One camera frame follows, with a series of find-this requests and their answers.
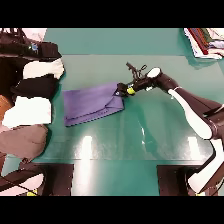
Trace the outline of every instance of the blue towel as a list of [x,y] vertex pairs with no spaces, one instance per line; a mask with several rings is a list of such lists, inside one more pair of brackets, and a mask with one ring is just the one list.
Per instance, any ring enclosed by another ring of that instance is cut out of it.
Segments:
[[64,90],[65,126],[93,121],[124,109],[120,96],[113,96],[117,83],[80,89]]

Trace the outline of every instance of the robotic arm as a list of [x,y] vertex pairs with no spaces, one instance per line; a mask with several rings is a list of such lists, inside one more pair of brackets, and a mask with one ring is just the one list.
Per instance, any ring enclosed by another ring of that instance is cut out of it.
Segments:
[[217,185],[224,176],[224,105],[187,92],[160,68],[153,68],[143,75],[141,72],[146,65],[140,70],[129,63],[127,66],[132,70],[133,82],[119,83],[115,94],[129,96],[142,89],[149,91],[158,87],[174,97],[184,109],[189,125],[213,147],[212,156],[201,167],[185,173],[186,187],[201,193]]

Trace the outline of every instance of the black cloth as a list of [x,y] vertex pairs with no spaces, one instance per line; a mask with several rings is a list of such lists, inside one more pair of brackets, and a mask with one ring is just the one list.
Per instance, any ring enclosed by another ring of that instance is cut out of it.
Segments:
[[58,86],[58,79],[53,74],[47,74],[37,78],[23,79],[16,87],[11,87],[11,92],[17,96],[27,98],[43,97],[51,99]]
[[20,58],[0,58],[0,95],[10,102],[13,95],[10,88],[23,78],[23,67],[29,62],[30,60]]

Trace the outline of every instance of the stack of folded clothes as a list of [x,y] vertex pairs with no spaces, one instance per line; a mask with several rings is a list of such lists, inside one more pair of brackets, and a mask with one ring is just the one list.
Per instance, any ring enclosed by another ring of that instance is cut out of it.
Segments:
[[224,28],[184,28],[197,58],[221,59],[224,56]]
[[51,99],[64,72],[51,62],[0,58],[0,152],[24,163],[39,156],[51,123]]

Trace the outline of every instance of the green table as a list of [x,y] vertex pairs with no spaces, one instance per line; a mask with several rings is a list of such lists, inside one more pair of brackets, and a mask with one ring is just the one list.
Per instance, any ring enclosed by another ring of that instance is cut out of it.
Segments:
[[[125,100],[125,110],[66,128],[61,91],[131,81],[126,67],[147,64],[199,96],[224,102],[223,61],[195,59],[182,29],[48,29],[66,74],[53,103],[45,152],[34,162],[74,164],[72,195],[159,195],[156,165],[202,164],[210,143],[188,125],[181,106],[159,89]],[[2,174],[19,159],[8,155]]]

